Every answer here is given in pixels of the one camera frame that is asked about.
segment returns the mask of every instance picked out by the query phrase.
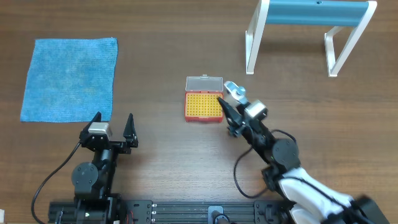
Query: light blue object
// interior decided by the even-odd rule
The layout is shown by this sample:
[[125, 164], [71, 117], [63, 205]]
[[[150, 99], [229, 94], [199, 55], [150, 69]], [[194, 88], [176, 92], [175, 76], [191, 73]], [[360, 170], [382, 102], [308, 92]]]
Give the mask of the light blue object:
[[266, 24], [356, 27], [368, 2], [270, 0]]
[[36, 40], [21, 121], [109, 121], [117, 56], [116, 38]]

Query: open box lid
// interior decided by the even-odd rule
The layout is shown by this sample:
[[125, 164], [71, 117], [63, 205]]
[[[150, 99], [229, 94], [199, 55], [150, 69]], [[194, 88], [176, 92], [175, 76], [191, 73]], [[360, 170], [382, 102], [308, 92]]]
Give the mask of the open box lid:
[[223, 89], [222, 77], [208, 77], [206, 74], [200, 77], [187, 77], [185, 84], [185, 91], [222, 92]]

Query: wooden tabletop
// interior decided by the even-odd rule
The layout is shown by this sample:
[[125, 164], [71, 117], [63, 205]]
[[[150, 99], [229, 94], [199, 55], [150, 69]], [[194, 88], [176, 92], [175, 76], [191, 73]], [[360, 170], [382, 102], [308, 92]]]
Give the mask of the wooden tabletop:
[[[113, 192], [156, 201], [249, 201], [235, 187], [234, 161], [249, 146], [221, 124], [186, 123], [187, 76], [223, 77], [269, 109], [264, 124], [298, 141], [308, 173], [354, 197], [372, 197], [398, 223], [398, 2], [380, 0], [337, 78], [328, 78], [323, 34], [330, 27], [265, 28], [254, 75], [245, 74], [244, 32], [257, 0], [2, 1], [0, 3], [0, 208], [9, 222], [33, 222], [32, 197], [72, 151], [86, 123], [19, 121], [35, 39], [118, 38], [114, 137], [129, 113], [139, 138], [121, 155]], [[341, 51], [349, 29], [335, 37]], [[72, 170], [91, 161], [79, 149], [39, 195], [73, 198]], [[265, 187], [255, 153], [238, 167], [248, 193]], [[263, 199], [280, 198], [268, 192]]]

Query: white frame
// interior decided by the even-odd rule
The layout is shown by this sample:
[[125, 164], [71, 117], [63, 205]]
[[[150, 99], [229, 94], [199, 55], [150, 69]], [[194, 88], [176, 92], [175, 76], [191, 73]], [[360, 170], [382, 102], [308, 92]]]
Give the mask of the white frame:
[[[252, 19], [249, 24], [249, 28], [246, 31], [246, 74], [254, 74], [254, 66], [258, 51], [260, 48], [262, 33], [264, 32], [264, 26], [266, 25], [268, 8], [270, 0], [260, 0], [259, 4], [254, 11]], [[335, 48], [333, 46], [333, 36], [336, 35], [344, 27], [334, 27], [324, 35], [325, 50], [326, 50], [326, 62], [328, 65], [329, 77], [337, 77], [338, 72], [344, 65], [346, 59], [361, 37], [363, 31], [371, 20], [374, 11], [377, 8], [376, 1], [368, 1], [369, 6], [364, 16], [359, 22], [358, 26], [354, 28], [348, 37], [347, 43], [344, 46], [340, 56], [335, 58]]]

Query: blue towel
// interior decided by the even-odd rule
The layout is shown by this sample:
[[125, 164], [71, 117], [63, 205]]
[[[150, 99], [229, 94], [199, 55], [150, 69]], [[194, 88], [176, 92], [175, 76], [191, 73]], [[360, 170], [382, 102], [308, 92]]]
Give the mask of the blue towel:
[[109, 121], [117, 56], [116, 38], [36, 40], [21, 121]]

